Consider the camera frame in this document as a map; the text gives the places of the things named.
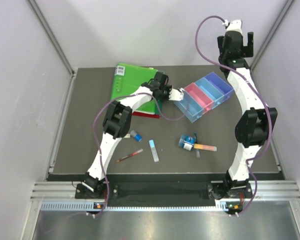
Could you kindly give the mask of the light blue drawer bin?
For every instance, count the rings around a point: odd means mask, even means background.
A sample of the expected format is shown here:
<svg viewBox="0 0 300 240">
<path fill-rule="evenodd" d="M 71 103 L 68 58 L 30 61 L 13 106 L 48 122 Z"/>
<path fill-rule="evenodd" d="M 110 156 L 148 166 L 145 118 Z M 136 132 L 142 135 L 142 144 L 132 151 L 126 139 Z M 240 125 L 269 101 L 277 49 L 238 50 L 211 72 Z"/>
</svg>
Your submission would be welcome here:
<svg viewBox="0 0 300 240">
<path fill-rule="evenodd" d="M 173 103 L 183 114 L 185 114 L 185 116 L 191 123 L 195 122 L 203 115 L 204 109 L 186 91 L 183 94 L 183 100 L 174 101 Z"/>
</svg>

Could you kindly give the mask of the green plastic folder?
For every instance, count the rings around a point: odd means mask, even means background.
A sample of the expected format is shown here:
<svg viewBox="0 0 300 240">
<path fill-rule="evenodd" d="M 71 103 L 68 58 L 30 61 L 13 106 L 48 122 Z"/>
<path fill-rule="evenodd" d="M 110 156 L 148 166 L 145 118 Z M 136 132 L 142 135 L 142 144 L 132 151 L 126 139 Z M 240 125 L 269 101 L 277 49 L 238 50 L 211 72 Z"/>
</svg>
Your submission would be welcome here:
<svg viewBox="0 0 300 240">
<path fill-rule="evenodd" d="M 141 67 L 126 63 L 118 63 L 114 71 L 114 80 L 110 99 L 119 96 L 128 96 L 134 93 L 141 84 L 148 82 L 157 73 L 157 69 L 153 67 Z M 161 115 L 159 110 L 162 110 L 162 103 L 158 101 L 159 107 L 152 100 L 140 106 L 136 111 Z"/>
</svg>

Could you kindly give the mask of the pink drawer bin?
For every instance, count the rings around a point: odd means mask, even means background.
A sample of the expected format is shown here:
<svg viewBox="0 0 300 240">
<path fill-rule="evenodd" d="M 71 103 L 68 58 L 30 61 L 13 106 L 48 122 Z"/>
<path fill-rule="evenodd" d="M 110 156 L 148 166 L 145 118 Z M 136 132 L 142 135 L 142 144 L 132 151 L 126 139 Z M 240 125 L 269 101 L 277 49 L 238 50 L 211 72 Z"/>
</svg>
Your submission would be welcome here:
<svg viewBox="0 0 300 240">
<path fill-rule="evenodd" d="M 186 86 L 185 90 L 203 109 L 203 115 L 212 109 L 214 101 L 195 83 L 191 83 Z"/>
</svg>

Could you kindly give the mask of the medium blue drawer bin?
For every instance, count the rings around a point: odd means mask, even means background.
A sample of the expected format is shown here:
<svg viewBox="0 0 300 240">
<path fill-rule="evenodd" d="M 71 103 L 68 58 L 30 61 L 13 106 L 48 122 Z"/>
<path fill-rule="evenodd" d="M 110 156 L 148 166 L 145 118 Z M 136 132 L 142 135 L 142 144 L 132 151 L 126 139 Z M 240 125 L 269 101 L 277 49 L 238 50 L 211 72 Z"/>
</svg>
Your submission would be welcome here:
<svg viewBox="0 0 300 240">
<path fill-rule="evenodd" d="M 195 84 L 213 101 L 212 110 L 227 100 L 227 96 L 205 77 L 197 80 Z"/>
</svg>

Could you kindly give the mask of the orange highlighter marker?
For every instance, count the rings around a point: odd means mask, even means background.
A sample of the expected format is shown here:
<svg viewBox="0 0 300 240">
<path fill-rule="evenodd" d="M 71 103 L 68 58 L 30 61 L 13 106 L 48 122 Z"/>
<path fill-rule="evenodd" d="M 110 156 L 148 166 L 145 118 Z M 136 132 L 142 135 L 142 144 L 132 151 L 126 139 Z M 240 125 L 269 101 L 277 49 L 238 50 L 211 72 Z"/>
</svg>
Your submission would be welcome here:
<svg viewBox="0 0 300 240">
<path fill-rule="evenodd" d="M 217 151 L 216 146 L 204 145 L 204 144 L 198 144 L 198 143 L 195 143 L 193 148 L 196 150 L 204 150 L 204 151 L 211 151 L 211 152 Z"/>
</svg>

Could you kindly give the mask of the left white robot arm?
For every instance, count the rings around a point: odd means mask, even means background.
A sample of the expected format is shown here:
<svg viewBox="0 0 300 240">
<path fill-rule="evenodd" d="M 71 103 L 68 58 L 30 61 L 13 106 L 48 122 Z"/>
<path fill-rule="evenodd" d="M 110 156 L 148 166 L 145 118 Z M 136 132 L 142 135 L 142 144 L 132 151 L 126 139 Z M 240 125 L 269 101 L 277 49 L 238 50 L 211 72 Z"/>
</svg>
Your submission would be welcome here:
<svg viewBox="0 0 300 240">
<path fill-rule="evenodd" d="M 119 142 L 129 132 L 132 114 L 143 104 L 170 99 L 172 86 L 169 77 L 156 72 L 149 81 L 142 83 L 130 95 L 117 97 L 103 107 L 106 110 L 102 123 L 102 140 L 96 140 L 98 151 L 96 157 L 84 174 L 83 181 L 76 186 L 76 198 L 87 194 L 89 198 L 99 198 L 108 185 L 107 168 Z"/>
</svg>

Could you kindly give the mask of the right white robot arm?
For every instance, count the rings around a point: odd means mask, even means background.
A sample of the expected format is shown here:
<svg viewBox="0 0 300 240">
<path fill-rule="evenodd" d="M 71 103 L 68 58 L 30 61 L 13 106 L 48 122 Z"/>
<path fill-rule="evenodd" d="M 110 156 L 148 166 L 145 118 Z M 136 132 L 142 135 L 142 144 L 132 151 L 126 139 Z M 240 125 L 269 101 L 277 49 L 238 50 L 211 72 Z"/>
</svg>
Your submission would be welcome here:
<svg viewBox="0 0 300 240">
<path fill-rule="evenodd" d="M 253 55 L 253 33 L 248 33 L 248 44 L 243 44 L 243 35 L 237 30 L 229 30 L 217 38 L 220 69 L 233 87 L 239 101 L 242 116 L 235 126 L 234 134 L 238 142 L 234 160 L 227 170 L 222 183 L 214 183 L 209 191 L 215 199 L 235 198 L 246 191 L 252 163 L 260 149 L 269 146 L 278 111 L 268 107 L 261 99 L 253 83 L 246 57 Z"/>
</svg>

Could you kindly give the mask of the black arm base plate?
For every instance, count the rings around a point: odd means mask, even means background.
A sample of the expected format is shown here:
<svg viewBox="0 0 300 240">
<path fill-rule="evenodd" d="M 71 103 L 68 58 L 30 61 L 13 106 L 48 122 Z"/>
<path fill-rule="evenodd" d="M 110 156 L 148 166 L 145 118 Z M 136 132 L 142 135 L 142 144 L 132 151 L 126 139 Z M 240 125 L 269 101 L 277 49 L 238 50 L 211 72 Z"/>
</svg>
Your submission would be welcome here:
<svg viewBox="0 0 300 240">
<path fill-rule="evenodd" d="M 252 193 L 244 188 L 227 191 L 222 182 L 113 182 L 109 189 L 101 185 L 91 192 L 82 183 L 77 185 L 76 199 L 96 199 L 104 196 L 111 204 L 115 201 L 155 202 L 160 204 L 168 199 L 221 200 L 223 198 L 250 198 Z"/>
</svg>

